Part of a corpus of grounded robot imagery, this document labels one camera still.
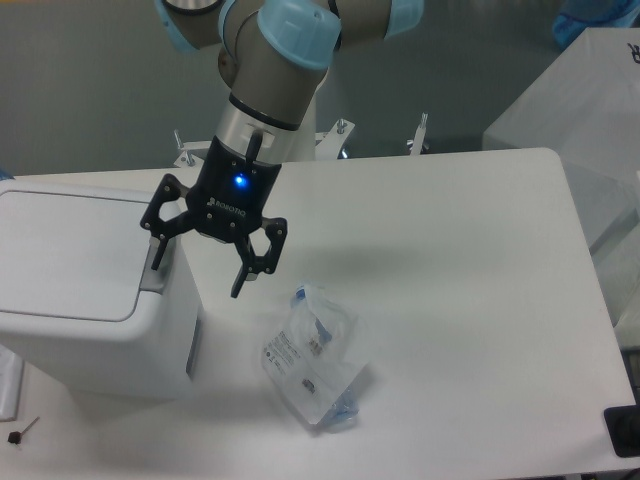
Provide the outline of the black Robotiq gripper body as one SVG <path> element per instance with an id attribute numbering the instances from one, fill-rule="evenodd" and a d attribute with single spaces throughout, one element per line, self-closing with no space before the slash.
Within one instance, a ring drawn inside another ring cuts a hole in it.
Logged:
<path id="1" fill-rule="evenodd" d="M 284 244 L 284 220 L 263 210 L 281 167 L 258 160 L 264 135 L 253 133 L 243 154 L 212 140 L 195 184 L 186 194 L 185 229 L 222 243 L 237 243 L 263 229 L 269 240 Z"/>

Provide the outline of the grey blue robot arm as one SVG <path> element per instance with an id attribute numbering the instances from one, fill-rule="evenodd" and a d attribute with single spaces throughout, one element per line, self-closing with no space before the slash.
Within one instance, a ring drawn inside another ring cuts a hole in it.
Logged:
<path id="1" fill-rule="evenodd" d="M 415 28 L 421 1 L 159 1 L 174 46 L 219 46 L 230 93 L 194 184 L 166 175 L 140 224 L 158 269 L 170 242 L 189 231 L 233 245 L 241 267 L 232 287 L 278 265 L 288 224 L 263 210 L 311 100 L 340 50 Z"/>

